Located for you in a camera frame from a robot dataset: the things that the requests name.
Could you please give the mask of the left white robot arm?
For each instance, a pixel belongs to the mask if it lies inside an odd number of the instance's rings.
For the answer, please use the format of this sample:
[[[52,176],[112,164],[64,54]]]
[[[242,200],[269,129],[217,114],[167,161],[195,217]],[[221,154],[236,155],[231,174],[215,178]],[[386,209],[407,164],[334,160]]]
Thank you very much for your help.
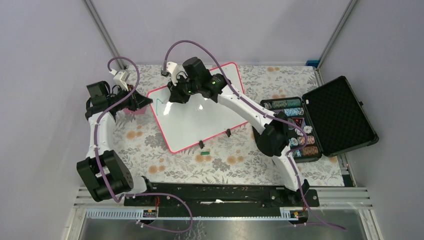
[[[85,118],[90,125],[90,141],[86,157],[76,164],[76,170],[93,200],[101,202],[134,187],[129,169],[114,150],[117,112],[141,110],[153,101],[137,91],[130,96],[122,89],[112,93],[106,81],[89,84],[87,90],[90,97]]]

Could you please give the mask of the pink framed whiteboard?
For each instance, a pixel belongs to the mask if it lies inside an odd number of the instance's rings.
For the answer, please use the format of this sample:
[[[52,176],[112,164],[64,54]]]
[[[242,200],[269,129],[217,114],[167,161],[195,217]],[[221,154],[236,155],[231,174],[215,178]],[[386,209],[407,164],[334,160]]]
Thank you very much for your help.
[[[234,111],[201,94],[192,95],[184,104],[170,102],[170,95],[166,85],[147,93],[153,100],[153,116],[173,154],[247,123]]]

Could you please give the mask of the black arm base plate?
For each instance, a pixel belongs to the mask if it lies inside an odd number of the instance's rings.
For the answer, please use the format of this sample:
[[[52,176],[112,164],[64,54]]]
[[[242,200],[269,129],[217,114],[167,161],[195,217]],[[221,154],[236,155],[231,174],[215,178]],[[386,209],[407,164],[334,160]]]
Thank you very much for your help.
[[[159,217],[278,217],[280,208],[319,207],[316,190],[292,192],[276,185],[159,183],[148,185],[148,196],[125,199],[126,207],[152,207]]]

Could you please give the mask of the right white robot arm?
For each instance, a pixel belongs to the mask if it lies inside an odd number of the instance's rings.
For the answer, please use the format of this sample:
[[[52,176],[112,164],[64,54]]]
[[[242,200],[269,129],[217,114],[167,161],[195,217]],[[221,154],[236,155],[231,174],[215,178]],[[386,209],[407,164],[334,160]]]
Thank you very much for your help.
[[[295,161],[291,159],[292,148],[288,136],[290,122],[285,113],[275,113],[254,102],[226,79],[223,71],[211,74],[198,57],[186,60],[182,67],[186,76],[178,75],[177,63],[164,63],[161,74],[170,77],[167,84],[170,102],[185,104],[191,96],[200,94],[246,120],[259,135],[257,148],[271,157],[281,173],[283,186],[288,189],[287,201],[293,206],[301,205],[307,199],[307,194],[302,188],[304,181]]]

